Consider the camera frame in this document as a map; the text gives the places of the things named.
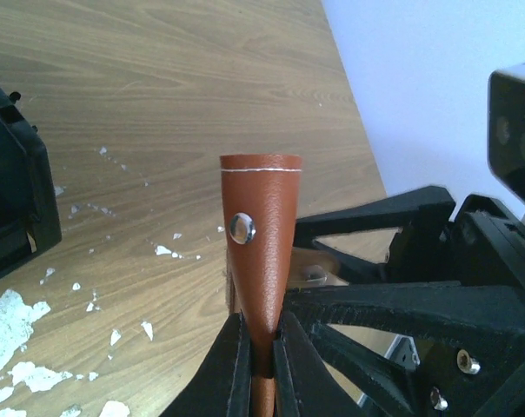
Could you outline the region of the brown leather card holder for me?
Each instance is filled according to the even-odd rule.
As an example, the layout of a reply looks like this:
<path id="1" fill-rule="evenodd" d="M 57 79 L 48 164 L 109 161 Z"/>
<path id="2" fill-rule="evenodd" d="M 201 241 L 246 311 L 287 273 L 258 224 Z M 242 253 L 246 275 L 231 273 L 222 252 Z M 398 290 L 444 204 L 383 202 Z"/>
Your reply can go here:
<path id="1" fill-rule="evenodd" d="M 275 409 L 272 344 L 289 283 L 338 285 L 339 263 L 319 250 L 293 247 L 302 159 L 240 154 L 220 158 L 231 307 L 241 311 L 251 339 L 251 407 Z"/>

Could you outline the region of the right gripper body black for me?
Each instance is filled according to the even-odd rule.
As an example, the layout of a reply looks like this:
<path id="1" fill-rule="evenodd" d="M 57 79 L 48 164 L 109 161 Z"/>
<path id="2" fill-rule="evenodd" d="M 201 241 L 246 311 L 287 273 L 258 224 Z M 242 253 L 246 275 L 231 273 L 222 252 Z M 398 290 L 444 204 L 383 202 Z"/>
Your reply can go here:
<path id="1" fill-rule="evenodd" d="M 347 282 L 507 286 L 525 294 L 525 227 L 498 200 L 455 205 L 429 281 Z M 525 334 L 464 343 L 314 322 L 320 357 L 390 416 L 525 416 Z"/>

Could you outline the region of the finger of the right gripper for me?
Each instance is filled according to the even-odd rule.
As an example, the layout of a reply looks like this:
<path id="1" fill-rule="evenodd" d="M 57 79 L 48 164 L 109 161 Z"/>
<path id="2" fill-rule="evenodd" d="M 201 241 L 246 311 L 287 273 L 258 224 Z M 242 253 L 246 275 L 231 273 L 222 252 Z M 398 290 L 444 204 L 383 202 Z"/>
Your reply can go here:
<path id="1" fill-rule="evenodd" d="M 427 186 L 354 208 L 311 215 L 296 221 L 294 246 L 321 250 L 339 261 L 339 277 L 347 282 L 429 281 L 442 249 L 455 201 L 443 187 Z M 317 239 L 396 228 L 388 260 L 365 261 Z"/>
<path id="2" fill-rule="evenodd" d="M 373 328 L 443 343 L 525 334 L 525 294 L 507 286 L 372 284 L 290 290 L 302 322 Z"/>

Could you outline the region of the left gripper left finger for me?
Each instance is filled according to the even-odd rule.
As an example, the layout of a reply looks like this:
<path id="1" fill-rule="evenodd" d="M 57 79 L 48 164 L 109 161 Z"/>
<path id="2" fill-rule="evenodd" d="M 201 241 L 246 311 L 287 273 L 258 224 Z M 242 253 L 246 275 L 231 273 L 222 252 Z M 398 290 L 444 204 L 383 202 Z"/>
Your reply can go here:
<path id="1" fill-rule="evenodd" d="M 231 314 L 194 377 L 163 416 L 249 416 L 251 346 L 241 314 Z"/>

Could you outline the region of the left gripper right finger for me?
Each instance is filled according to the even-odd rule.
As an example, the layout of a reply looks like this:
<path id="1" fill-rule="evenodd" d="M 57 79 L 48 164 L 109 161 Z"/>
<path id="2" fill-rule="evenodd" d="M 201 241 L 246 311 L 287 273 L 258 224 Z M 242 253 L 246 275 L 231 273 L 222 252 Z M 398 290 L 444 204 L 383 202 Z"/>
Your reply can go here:
<path id="1" fill-rule="evenodd" d="M 300 322 L 290 312 L 273 341 L 278 416 L 364 416 L 324 366 Z"/>

